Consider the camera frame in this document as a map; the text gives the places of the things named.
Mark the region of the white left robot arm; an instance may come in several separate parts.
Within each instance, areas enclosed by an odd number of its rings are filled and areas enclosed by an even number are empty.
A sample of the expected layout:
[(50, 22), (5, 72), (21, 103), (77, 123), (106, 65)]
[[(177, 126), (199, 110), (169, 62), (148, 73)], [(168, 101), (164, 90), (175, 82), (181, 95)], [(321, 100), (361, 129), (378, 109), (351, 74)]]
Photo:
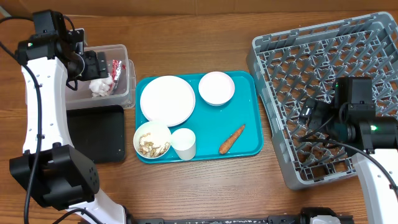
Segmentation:
[(128, 209), (101, 189), (94, 162), (70, 138), (65, 90), (108, 76), (102, 52), (86, 51), (83, 29), (62, 13), (45, 10), (31, 18), (35, 32), (12, 53), (21, 66), (27, 100), (27, 132), (21, 157), (9, 161), (13, 178), (36, 201), (90, 223), (133, 223)]

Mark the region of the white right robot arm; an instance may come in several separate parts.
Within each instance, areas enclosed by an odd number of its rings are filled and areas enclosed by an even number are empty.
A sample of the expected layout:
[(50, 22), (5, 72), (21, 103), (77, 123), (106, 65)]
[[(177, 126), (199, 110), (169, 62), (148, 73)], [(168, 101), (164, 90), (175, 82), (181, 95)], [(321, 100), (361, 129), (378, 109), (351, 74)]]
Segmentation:
[(308, 98), (299, 121), (311, 132), (300, 142), (341, 147), (351, 158), (369, 223), (397, 223), (397, 120), (377, 116), (369, 77), (341, 77), (330, 103)]

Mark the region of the large white napkin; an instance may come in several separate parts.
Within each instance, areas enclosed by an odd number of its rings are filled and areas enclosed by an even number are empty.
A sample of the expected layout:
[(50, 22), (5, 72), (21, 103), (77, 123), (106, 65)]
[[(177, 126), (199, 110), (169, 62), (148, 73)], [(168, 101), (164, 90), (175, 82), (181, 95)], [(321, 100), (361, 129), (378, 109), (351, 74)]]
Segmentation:
[(109, 96), (112, 94), (114, 88), (114, 81), (111, 76), (107, 78), (99, 78), (90, 81), (89, 89), (92, 92), (92, 97)]

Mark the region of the red snack wrapper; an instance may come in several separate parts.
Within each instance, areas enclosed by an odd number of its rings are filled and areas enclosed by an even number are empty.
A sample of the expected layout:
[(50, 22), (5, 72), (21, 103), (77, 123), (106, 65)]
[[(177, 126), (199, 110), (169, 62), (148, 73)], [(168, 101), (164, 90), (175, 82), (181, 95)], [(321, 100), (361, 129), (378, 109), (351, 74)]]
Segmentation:
[(108, 75), (111, 78), (112, 83), (109, 85), (109, 94), (112, 95), (115, 89), (117, 89), (119, 78), (123, 71), (126, 70), (125, 64), (122, 60), (112, 60), (109, 64), (110, 68), (108, 70)]

